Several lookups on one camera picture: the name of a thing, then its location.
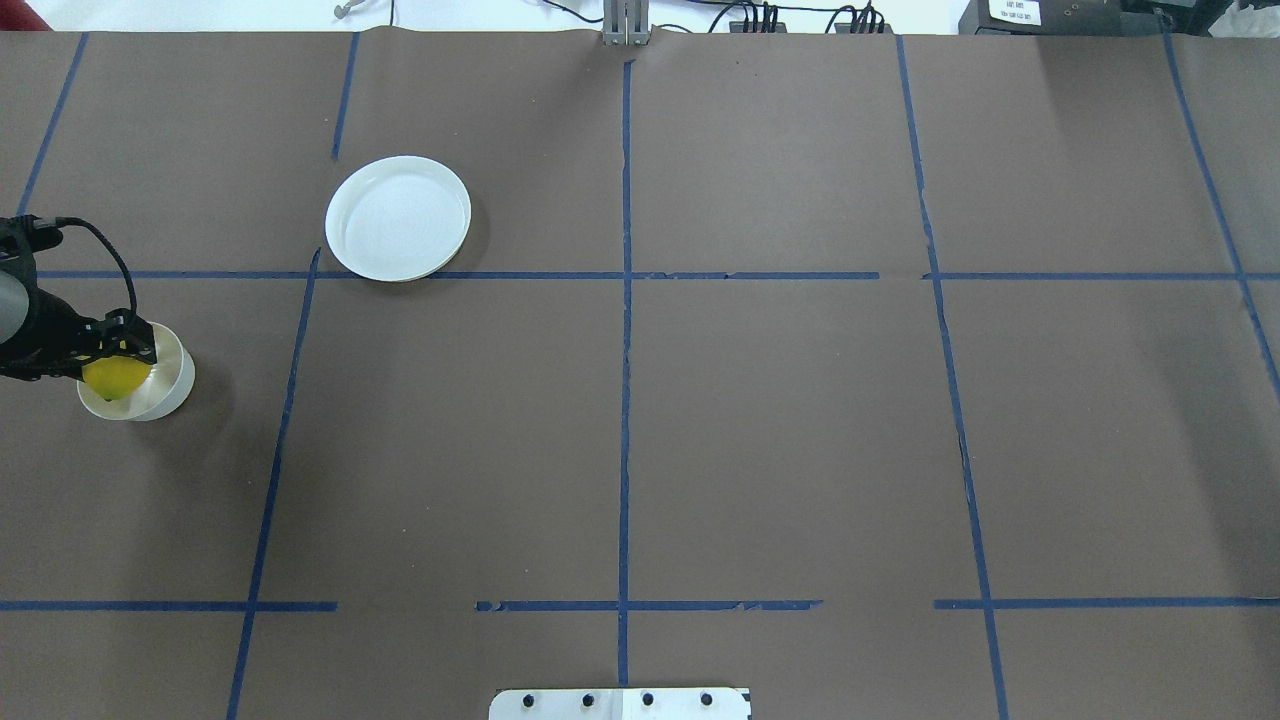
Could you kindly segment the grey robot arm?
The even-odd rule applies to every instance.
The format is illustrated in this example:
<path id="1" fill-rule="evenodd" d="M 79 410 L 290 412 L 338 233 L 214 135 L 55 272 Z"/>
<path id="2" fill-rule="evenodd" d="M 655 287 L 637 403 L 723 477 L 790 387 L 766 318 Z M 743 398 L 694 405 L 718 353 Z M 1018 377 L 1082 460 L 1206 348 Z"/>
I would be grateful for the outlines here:
<path id="1" fill-rule="evenodd" d="M 147 368 L 156 365 L 154 328 L 128 307 L 111 310 L 101 319 L 84 316 L 32 279 L 3 272 L 4 377 L 82 380 L 87 366 L 110 357 L 125 357 Z"/>

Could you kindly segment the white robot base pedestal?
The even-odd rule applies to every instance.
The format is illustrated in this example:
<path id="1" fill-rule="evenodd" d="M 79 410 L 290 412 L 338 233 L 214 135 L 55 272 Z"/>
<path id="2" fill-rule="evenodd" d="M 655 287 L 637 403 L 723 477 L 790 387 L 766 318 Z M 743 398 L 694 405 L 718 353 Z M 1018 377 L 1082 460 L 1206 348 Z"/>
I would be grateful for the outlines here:
<path id="1" fill-rule="evenodd" d="M 732 687 L 508 689 L 489 719 L 751 719 L 749 691 Z"/>

